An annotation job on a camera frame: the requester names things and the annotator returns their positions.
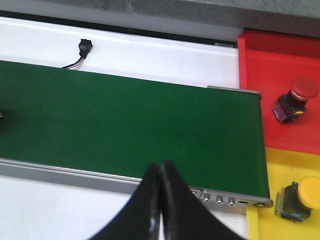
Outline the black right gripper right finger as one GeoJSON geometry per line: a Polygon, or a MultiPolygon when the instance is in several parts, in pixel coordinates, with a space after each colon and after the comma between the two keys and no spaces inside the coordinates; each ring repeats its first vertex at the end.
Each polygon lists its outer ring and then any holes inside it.
{"type": "Polygon", "coordinates": [[[173,161],[161,163],[159,200],[166,240],[242,240],[191,192],[173,161]]]}

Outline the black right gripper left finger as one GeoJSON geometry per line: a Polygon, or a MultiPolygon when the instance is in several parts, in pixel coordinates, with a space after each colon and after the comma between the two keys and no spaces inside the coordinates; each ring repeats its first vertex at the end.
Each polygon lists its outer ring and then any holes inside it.
{"type": "Polygon", "coordinates": [[[159,166],[151,163],[120,212],[91,240],[158,240],[160,231],[159,166]]]}

